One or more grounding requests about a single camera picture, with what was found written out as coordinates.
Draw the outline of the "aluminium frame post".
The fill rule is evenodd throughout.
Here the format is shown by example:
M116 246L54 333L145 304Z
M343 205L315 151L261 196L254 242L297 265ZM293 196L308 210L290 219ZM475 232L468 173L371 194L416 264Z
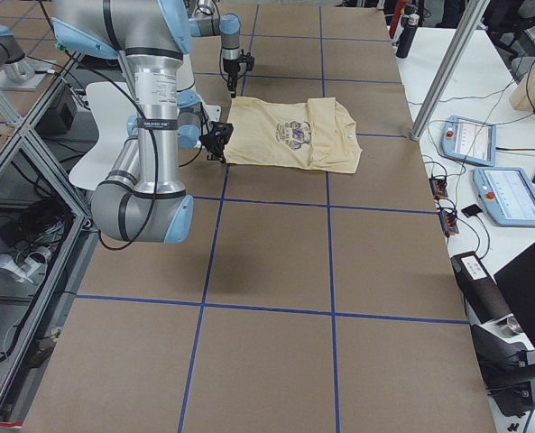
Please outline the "aluminium frame post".
M470 1L466 7L465 13L456 28L443 60L429 87L429 91L424 98L420 111L410 129L410 138L412 141L418 142L427 129L430 118L438 105L438 101L442 97L449 80L451 80L453 72L489 3L489 0Z

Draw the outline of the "white plastic chair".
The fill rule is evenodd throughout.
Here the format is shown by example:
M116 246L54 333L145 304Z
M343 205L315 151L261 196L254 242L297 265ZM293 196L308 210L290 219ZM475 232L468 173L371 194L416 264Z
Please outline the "white plastic chair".
M79 112L71 131L88 148L69 173L75 187L94 191L111 171L128 137L127 121L135 115L130 101L109 82L86 87L90 110Z

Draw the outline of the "near blue teach pendant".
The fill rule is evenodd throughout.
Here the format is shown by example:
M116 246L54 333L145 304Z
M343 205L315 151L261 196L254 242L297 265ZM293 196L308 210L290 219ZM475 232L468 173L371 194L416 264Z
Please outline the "near blue teach pendant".
M476 195L497 226L535 227L535 188L521 168L472 170Z

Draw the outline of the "blue teach pendant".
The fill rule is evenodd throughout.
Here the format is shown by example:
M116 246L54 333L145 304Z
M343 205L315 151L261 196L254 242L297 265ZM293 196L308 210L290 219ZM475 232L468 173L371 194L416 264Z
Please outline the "blue teach pendant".
M535 227L535 188L521 168L472 170L476 195L497 226Z
M496 156L496 126L452 115L444 123L440 145L443 155L450 160L493 167Z

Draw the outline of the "yellow printed long-sleeve shirt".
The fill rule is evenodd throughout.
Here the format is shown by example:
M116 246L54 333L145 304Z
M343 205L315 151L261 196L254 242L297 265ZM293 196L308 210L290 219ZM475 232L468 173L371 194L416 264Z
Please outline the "yellow printed long-sleeve shirt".
M229 163L346 174L357 171L362 149L356 121L333 97L296 104L238 97L227 122L234 127L224 149Z

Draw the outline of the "black water bottle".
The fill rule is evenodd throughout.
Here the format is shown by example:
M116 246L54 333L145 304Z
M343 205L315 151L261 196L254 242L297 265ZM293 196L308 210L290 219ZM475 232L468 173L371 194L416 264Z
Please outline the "black water bottle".
M414 3L406 4L401 14L401 31L396 42L395 55L399 59L408 57L413 39L420 23L419 7Z

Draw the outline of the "far blue teach pendant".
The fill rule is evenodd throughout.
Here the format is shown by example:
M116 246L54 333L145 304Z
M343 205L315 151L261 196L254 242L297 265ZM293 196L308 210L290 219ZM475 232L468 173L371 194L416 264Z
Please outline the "far blue teach pendant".
M450 160L493 167L496 156L496 126L452 115L444 123L440 145L443 155Z

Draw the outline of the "black small device on table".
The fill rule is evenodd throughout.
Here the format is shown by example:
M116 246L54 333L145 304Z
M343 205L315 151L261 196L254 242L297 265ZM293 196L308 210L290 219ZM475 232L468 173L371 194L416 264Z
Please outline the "black small device on table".
M465 217L475 217L482 212L482 209L477 204L473 204L462 208L461 212Z

